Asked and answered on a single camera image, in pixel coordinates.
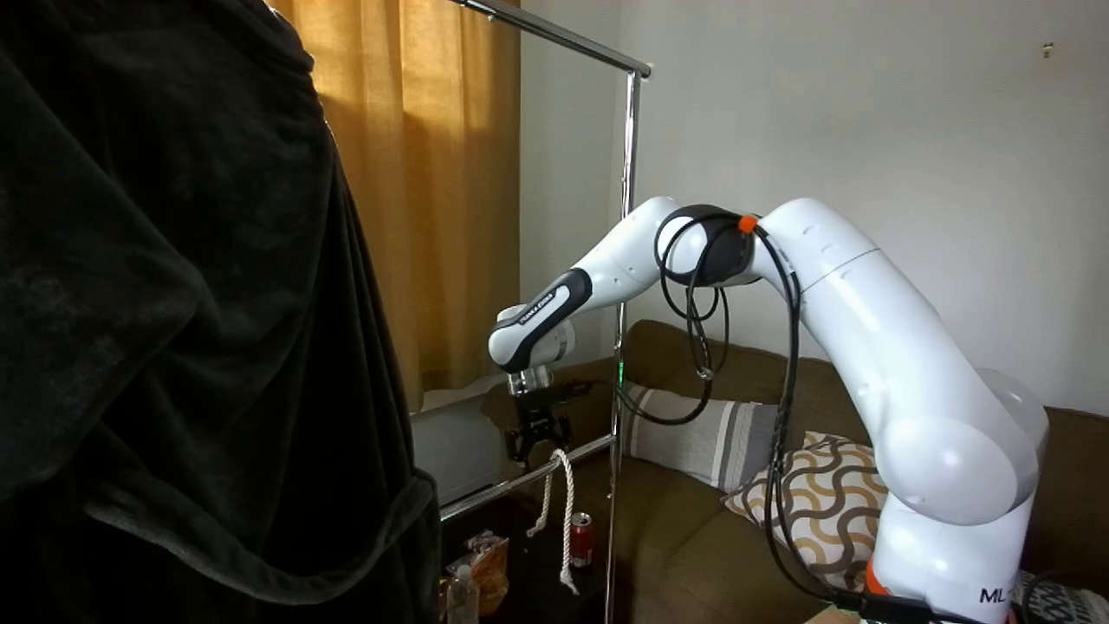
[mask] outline clothing rack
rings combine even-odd
[[[599,45],[599,40],[577,34],[577,31],[567,31],[567,26],[561,26],[554,19],[544,19],[544,18],[529,15],[529,9],[499,3],[499,0],[456,0],[456,3],[466,8],[466,9],[486,15],[490,19],[499,19],[499,23],[510,23],[515,31],[536,34],[536,39],[554,40],[554,45],[561,45],[567,52],[577,52],[577,56],[585,56],[592,61],[619,68],[626,77],[624,80],[624,142],[619,142],[624,145],[619,213],[630,213],[633,210],[633,167],[639,167],[639,104],[640,104],[640,84],[650,77],[650,67],[633,60],[633,56],[624,56],[624,52],[617,52],[609,45]],[[617,358],[619,358],[619,345],[624,345],[624,332],[626,332],[626,303],[619,301],[617,303],[617,337],[614,337],[614,353]],[[607,545],[609,547],[607,547],[607,565],[603,565],[603,577],[607,577],[603,581],[603,624],[614,621],[614,589],[617,589],[617,486],[619,486],[619,461],[624,461],[619,456],[619,446],[624,446],[619,436],[624,432],[619,432],[619,411],[617,411],[617,395],[614,395],[609,432],[581,444],[581,446],[576,446],[567,455],[567,461],[577,461],[577,456],[585,456],[592,451],[609,446],[609,493],[607,493],[609,495],[609,525],[607,525]],[[491,498],[499,498],[499,495],[507,495],[507,493],[511,493],[511,489],[518,489],[528,480],[536,480],[536,478],[551,476],[554,466],[558,466],[558,461],[546,461],[544,466],[532,466],[532,472],[528,472],[528,476],[518,476],[511,480],[491,486],[486,493],[466,495],[464,502],[447,507],[439,515],[456,515],[464,510],[486,507],[486,502],[491,502]]]

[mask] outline black cable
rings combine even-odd
[[[687,322],[687,337],[691,337],[691,359],[692,359],[692,370],[697,370],[697,379],[700,379],[700,395],[697,395],[697,400],[692,400],[692,409],[691,411],[684,411],[684,417],[655,417],[655,411],[648,411],[648,409],[640,409],[640,406],[633,406],[630,399],[626,399],[626,391],[619,391],[619,400],[630,409],[630,411],[639,411],[640,420],[648,420],[648,421],[658,421],[658,425],[687,425],[687,421],[692,421],[704,409],[706,409],[706,400],[711,400],[711,395],[715,395],[715,379],[718,379],[718,370],[726,364],[726,348],[721,348],[718,353],[718,359],[711,358],[711,337],[706,337],[706,322],[721,310],[725,315],[725,343],[732,343],[732,301],[726,301],[726,291],[725,287],[711,287],[711,303],[706,308],[700,308],[697,303],[697,271],[691,271],[691,280],[684,280],[684,303],[674,301],[674,294],[669,291],[669,260],[672,260],[672,250],[674,250],[674,243],[691,233],[691,227],[697,227],[697,225],[704,225],[706,217],[691,217],[687,225],[678,225],[678,233],[665,243],[665,250],[662,254],[655,254],[655,264],[658,264],[658,273],[662,273],[662,299],[665,299],[665,303]]]
[[[784,257],[776,254],[776,246],[769,243],[764,227],[756,227],[760,243],[764,246],[778,280],[784,280],[784,299],[786,299],[786,310],[791,310],[791,345],[786,345],[786,370],[784,370],[784,399],[778,399],[778,420],[774,428],[774,451],[769,451],[769,466],[764,466],[764,498],[763,498],[763,533],[769,541],[769,553],[776,562],[776,568],[786,576],[791,584],[798,584],[808,597],[818,598],[830,598],[835,605],[850,605],[855,611],[864,621],[895,621],[895,624],[933,624],[933,621],[949,621],[949,624],[974,624],[971,615],[956,615],[956,612],[937,612],[927,603],[920,598],[897,598],[897,597],[871,597],[871,592],[853,592],[853,589],[838,589],[829,584],[823,577],[818,577],[803,559],[801,547],[786,525],[786,493],[778,489],[778,478],[786,472],[786,436],[791,436],[791,420],[793,420],[793,395],[798,395],[798,359],[801,359],[801,280],[798,273],[784,264]],[[784,533],[784,547],[774,536],[774,515],[778,518],[778,533]]]

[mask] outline white wall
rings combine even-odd
[[[1109,411],[1109,3],[567,8],[581,9],[567,23],[589,23],[589,15],[607,26],[617,19],[617,45],[655,67],[643,85],[640,198],[687,192],[749,210],[798,192],[823,198],[933,299],[976,364],[1021,379],[1052,406]],[[546,68],[529,61],[524,80],[570,80]],[[614,124],[609,145],[596,138],[603,127],[592,142],[567,142],[581,130],[581,116],[567,113],[576,98],[585,100],[561,88],[558,110],[528,113],[524,136],[558,145],[546,157],[566,169],[546,164],[544,179],[524,177],[524,246],[544,250],[524,260],[524,287],[566,271],[617,217],[554,199],[596,183],[592,167],[614,158]],[[769,287],[732,294],[739,343],[784,348],[778,299]],[[633,310],[672,318],[658,299]]]

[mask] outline metal pole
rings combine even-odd
[[[499,0],[456,0],[462,8],[466,8],[466,9],[479,9],[479,15],[486,15],[490,19],[501,19],[501,23],[511,23],[511,26],[518,26],[518,31],[529,31],[529,34],[536,34],[536,39],[546,39],[546,40],[554,40],[554,45],[561,45],[561,49],[570,49],[570,52],[577,52],[577,56],[585,56],[585,60],[596,60],[596,61],[607,61],[607,67],[614,67],[614,68],[624,68],[626,71],[626,88],[624,88],[624,169],[619,169],[619,213],[630,213],[633,210],[633,157],[639,157],[639,100],[640,100],[640,80],[648,80],[650,77],[650,67],[648,61],[640,61],[640,60],[630,60],[630,56],[624,56],[624,52],[617,52],[617,49],[607,49],[607,45],[599,45],[599,40],[592,40],[592,39],[581,39],[581,34],[576,34],[576,31],[567,31],[567,26],[561,26],[561,23],[554,23],[554,19],[544,19],[544,18],[536,18],[536,15],[528,15],[528,9],[518,9],[518,8],[510,8],[510,3],[499,3]],[[619,301],[617,303],[617,337],[614,337],[614,353],[617,353],[617,391],[619,391],[619,385],[624,385],[624,358],[619,358],[619,348],[624,348],[624,332],[626,332],[626,303]],[[603,577],[603,624],[609,624],[614,621],[614,592],[617,592],[617,486],[619,486],[619,464],[624,464],[624,440],[619,440],[619,395],[614,395],[614,400],[609,400],[609,432],[607,436],[599,436],[599,440],[589,440],[589,444],[581,444],[577,451],[570,451],[567,456],[581,456],[581,455],[592,455],[592,451],[599,451],[599,446],[609,446],[609,495],[607,495],[607,502],[609,502],[609,525],[607,525],[607,577]],[[529,472],[529,476],[524,476],[524,478],[511,478],[511,480],[507,480],[507,486],[491,486],[491,489],[486,489],[486,493],[479,493],[479,495],[470,495],[470,498],[464,498],[464,502],[453,502],[453,507],[447,507],[444,513],[439,513],[439,518],[451,518],[451,515],[456,515],[456,513],[464,513],[464,510],[473,510],[473,507],[486,507],[486,502],[491,502],[491,498],[499,498],[499,495],[507,495],[507,493],[511,493],[511,489],[518,489],[524,480],[532,480],[532,478],[540,478],[540,476],[546,476],[546,472],[554,472],[558,464],[551,461],[551,464],[544,464],[544,466],[536,466],[536,472]]]
[[[577,456],[589,456],[589,455],[596,455],[596,451],[603,451],[603,446],[609,446],[609,436],[596,436],[596,440],[581,444],[581,446],[567,451],[566,456],[567,456],[567,461],[577,461]],[[510,478],[510,480],[496,480],[496,486],[490,486],[490,489],[479,489],[479,493],[470,493],[470,495],[444,507],[444,510],[439,510],[439,522],[451,522],[451,518],[462,515],[462,513],[470,513],[470,510],[479,510],[479,507],[490,507],[491,498],[501,498],[501,495],[510,495],[510,493],[515,493],[515,489],[524,489],[524,486],[529,486],[529,480],[536,480],[536,478],[544,478],[544,476],[551,476],[551,472],[558,472],[558,466],[561,466],[558,461],[546,461],[546,464],[540,464],[540,466],[532,466],[532,472],[528,472],[528,476],[515,476],[515,478]]]
[[[624,84],[624,169],[619,169],[619,213],[633,210],[633,167],[639,167],[639,100],[640,100],[640,77],[626,71]],[[626,332],[626,301],[617,303],[617,395],[609,406],[609,533],[607,533],[607,584],[603,584],[603,621],[614,621],[614,592],[617,592],[617,489],[624,466],[624,421],[619,421],[619,391],[624,391],[624,332]]]
[[[567,31],[567,26],[561,26],[554,19],[544,19],[544,18],[529,15],[529,9],[518,9],[518,8],[510,8],[510,3],[499,3],[499,0],[456,0],[456,3],[466,8],[466,9],[486,15],[490,19],[501,19],[510,26],[529,31],[536,39],[546,39],[546,40],[554,40],[561,49],[570,49],[577,56],[589,56],[596,61],[617,67],[617,68],[633,71],[633,77],[650,77],[648,61],[640,61],[633,56],[624,56],[624,52],[617,52],[609,45],[599,45],[592,39],[581,39],[577,31]]]

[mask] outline wire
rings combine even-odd
[[[760,225],[756,227],[763,250],[774,260],[774,271],[778,273],[786,310],[791,310],[791,345],[786,345],[786,370],[784,370],[784,399],[778,399],[778,420],[774,428],[774,451],[769,451],[769,466],[764,466],[764,498],[763,498],[763,533],[769,541],[776,568],[808,597],[830,598],[838,605],[855,611],[864,621],[897,621],[897,624],[933,624],[933,621],[949,621],[949,624],[974,624],[971,615],[956,612],[937,612],[920,598],[897,598],[897,597],[871,597],[855,589],[838,589],[818,577],[803,559],[801,547],[786,525],[786,493],[784,493],[784,472],[786,472],[786,436],[791,436],[791,420],[793,420],[793,395],[798,395],[798,359],[801,359],[801,308],[803,308],[803,291],[798,273],[786,265],[778,250],[774,246],[769,233]]]
[[[711,303],[704,308],[700,301],[697,301],[697,273],[700,273],[700,265],[692,265],[691,271],[691,280],[678,280],[684,283],[684,303],[678,303],[678,299],[674,299],[674,291],[672,291],[672,254],[674,254],[674,243],[691,233],[691,227],[697,227],[697,225],[704,225],[704,221],[711,221],[711,217],[718,217],[718,213],[692,213],[691,221],[684,221],[678,227],[674,227],[674,236],[665,243],[665,250],[662,254],[655,254],[655,264],[658,264],[658,273],[662,273],[662,299],[665,299],[665,303],[687,322],[687,337],[691,337],[691,359],[692,359],[692,370],[697,370],[697,379],[700,379],[700,395],[697,395],[697,400],[692,400],[692,409],[691,411],[684,411],[684,417],[655,417],[655,411],[648,411],[648,409],[640,409],[640,406],[633,406],[630,400],[630,395],[626,391],[619,391],[619,400],[624,400],[624,409],[630,409],[633,417],[640,417],[640,420],[648,420],[648,421],[658,421],[658,425],[687,425],[687,421],[692,421],[704,409],[706,409],[706,400],[711,400],[711,395],[715,395],[715,379],[718,379],[718,370],[726,364],[726,348],[721,348],[718,358],[711,353],[711,337],[706,337],[706,322],[721,310],[721,318],[725,318],[725,343],[732,343],[732,301],[726,301],[726,291],[725,287],[711,287]]]
[[[567,573],[567,545],[570,545],[570,513],[576,513],[576,466],[567,461],[567,455],[561,446],[551,451],[551,464],[561,466],[566,476],[566,507],[561,507],[561,568],[558,568],[558,581],[577,597],[576,576]],[[546,510],[551,510],[551,478],[554,472],[544,476],[544,507],[540,515],[532,518],[532,525],[528,531],[528,536],[536,536],[540,531],[546,531]]]

